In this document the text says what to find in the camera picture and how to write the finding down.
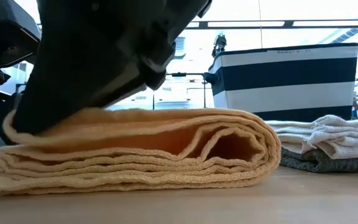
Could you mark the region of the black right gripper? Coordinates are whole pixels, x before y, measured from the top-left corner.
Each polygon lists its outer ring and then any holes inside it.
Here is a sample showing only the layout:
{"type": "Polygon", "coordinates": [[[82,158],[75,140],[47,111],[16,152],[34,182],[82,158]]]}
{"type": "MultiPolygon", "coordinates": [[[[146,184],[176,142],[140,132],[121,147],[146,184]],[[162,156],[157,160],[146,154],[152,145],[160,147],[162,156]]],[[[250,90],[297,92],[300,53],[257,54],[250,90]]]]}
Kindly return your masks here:
{"type": "Polygon", "coordinates": [[[129,1],[131,54],[150,89],[158,90],[164,83],[166,67],[175,56],[175,39],[210,4],[209,0],[129,1]]]}

